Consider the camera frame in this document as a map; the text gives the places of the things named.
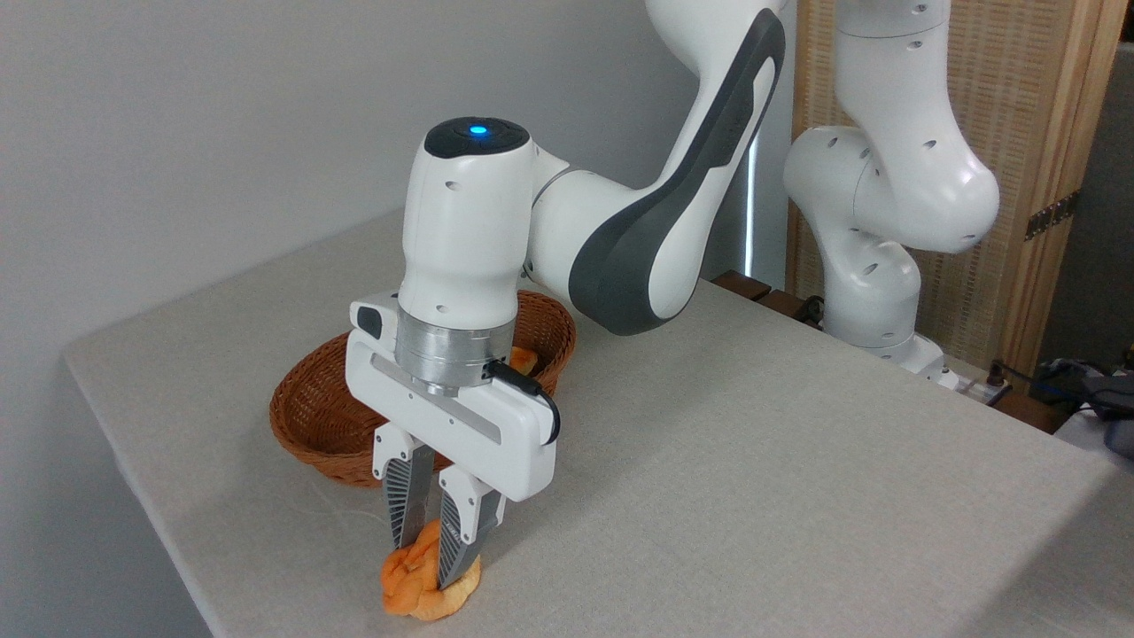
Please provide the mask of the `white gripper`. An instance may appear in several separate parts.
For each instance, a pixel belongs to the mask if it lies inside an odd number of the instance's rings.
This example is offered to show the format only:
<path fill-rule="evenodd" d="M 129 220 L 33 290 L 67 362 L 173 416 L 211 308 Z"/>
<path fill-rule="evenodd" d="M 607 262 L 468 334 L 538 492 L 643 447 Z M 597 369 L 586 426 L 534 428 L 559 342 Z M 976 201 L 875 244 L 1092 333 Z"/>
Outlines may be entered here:
<path fill-rule="evenodd" d="M 538 397 L 498 380 L 458 389 L 455 397 L 428 392 L 393 361 L 397 324 L 390 292 L 352 303 L 346 383 L 389 422 L 374 432 L 372 473 L 381 482 L 395 548 L 411 546 L 425 526 L 433 449 L 454 462 L 439 475 L 438 581 L 445 589 L 477 561 L 502 521 L 502 495 L 521 502 L 552 480 L 556 446 L 547 440 L 555 416 Z"/>

